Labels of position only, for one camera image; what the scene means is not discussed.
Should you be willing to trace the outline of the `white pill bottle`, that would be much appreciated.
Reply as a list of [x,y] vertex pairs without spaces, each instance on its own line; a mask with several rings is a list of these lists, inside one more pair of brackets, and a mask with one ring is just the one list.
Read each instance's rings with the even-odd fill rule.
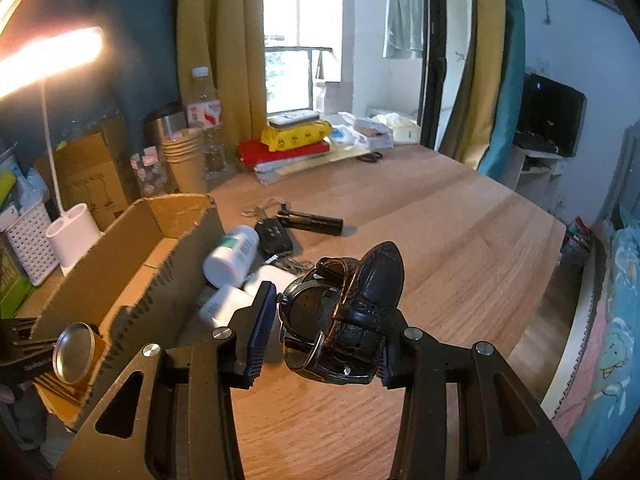
[[212,286],[240,287],[257,256],[258,234],[254,228],[240,224],[221,237],[217,247],[202,264],[203,274]]

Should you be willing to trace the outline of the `floral glass jar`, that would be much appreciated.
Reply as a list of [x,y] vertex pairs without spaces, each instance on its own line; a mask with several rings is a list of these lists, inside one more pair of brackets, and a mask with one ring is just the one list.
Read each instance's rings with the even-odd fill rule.
[[172,191],[167,167],[155,146],[131,155],[130,166],[142,197],[161,196]]

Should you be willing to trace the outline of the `black leather wristwatch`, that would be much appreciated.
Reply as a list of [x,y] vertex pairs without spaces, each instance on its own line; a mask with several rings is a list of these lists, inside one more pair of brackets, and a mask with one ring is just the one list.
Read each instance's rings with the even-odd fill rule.
[[319,259],[279,295],[288,369],[325,384],[370,384],[393,333],[404,281],[401,253],[390,240],[359,259]]

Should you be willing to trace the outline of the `stainless steel thermos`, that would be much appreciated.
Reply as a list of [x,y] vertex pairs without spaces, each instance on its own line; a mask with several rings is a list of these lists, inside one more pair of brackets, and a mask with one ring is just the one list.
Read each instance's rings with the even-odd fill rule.
[[170,139],[188,126],[186,112],[180,102],[170,102],[149,112],[143,119],[143,146],[149,148]]

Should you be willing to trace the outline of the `yellow packet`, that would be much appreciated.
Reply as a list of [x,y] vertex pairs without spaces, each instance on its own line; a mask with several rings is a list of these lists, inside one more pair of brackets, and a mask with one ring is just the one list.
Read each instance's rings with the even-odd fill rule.
[[262,130],[260,142],[270,152],[283,152],[318,143],[329,136],[331,131],[332,125],[326,120],[315,120],[283,129],[267,126]]

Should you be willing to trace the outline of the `red flat box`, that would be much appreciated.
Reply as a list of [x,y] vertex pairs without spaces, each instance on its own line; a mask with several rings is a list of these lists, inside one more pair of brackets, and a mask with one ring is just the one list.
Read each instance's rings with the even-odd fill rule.
[[268,146],[259,140],[243,141],[238,146],[239,159],[245,167],[255,167],[263,162],[278,162],[289,158],[321,155],[329,150],[330,144],[326,141],[275,152],[270,152]]

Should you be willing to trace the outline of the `black car key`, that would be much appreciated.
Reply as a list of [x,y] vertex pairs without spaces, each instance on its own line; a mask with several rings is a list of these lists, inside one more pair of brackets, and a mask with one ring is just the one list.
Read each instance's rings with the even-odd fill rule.
[[293,253],[292,238],[277,218],[259,220],[254,229],[258,234],[260,254],[269,259],[273,256],[288,256]]

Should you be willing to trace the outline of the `white power adapter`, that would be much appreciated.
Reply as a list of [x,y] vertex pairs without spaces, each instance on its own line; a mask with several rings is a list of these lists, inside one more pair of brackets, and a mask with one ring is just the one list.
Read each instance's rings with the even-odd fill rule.
[[242,289],[224,285],[198,310],[198,320],[207,327],[228,326],[236,310],[249,307],[253,298]]

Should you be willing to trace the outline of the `red tin can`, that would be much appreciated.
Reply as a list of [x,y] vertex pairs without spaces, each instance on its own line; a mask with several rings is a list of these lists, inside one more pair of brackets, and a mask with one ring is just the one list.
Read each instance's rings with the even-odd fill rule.
[[66,386],[85,389],[106,348],[106,342],[87,323],[70,324],[55,341],[52,366]]

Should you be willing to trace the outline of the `hanging light garment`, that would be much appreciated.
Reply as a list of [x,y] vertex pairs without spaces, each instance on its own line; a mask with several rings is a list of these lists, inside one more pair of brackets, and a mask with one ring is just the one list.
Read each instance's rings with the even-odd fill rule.
[[386,0],[384,58],[422,58],[424,3],[425,0]]

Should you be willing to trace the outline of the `teal curtain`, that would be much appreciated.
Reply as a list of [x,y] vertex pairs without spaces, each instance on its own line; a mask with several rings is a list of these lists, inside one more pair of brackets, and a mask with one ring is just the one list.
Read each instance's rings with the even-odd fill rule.
[[522,0],[506,0],[502,74],[489,145],[478,172],[499,181],[508,166],[520,116],[525,77],[525,11]]

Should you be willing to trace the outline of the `black television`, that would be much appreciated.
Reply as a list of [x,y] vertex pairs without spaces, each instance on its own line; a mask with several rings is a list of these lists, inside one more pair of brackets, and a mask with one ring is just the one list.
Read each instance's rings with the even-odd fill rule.
[[573,157],[586,107],[582,92],[544,76],[526,74],[513,143],[526,150]]

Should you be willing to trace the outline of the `white tv stand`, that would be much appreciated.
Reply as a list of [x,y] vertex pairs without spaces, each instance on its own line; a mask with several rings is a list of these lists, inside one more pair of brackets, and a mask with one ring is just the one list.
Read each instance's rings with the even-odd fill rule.
[[565,163],[566,159],[558,154],[513,145],[499,182],[541,209],[549,210]]

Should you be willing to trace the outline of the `clear plastic water bottle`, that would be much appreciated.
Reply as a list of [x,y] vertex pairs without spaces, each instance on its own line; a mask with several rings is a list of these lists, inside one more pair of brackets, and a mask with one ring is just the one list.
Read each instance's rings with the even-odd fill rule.
[[206,176],[217,177],[227,166],[226,147],[221,126],[221,102],[208,66],[191,70],[192,96],[186,106],[190,128],[200,128],[204,139]]

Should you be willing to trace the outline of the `brown lamp packaging box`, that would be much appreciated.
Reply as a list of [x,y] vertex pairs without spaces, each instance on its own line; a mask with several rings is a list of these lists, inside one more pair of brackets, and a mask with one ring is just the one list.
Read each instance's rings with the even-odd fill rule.
[[53,157],[64,209],[85,203],[101,231],[140,197],[122,115],[105,119],[96,132],[66,144]]

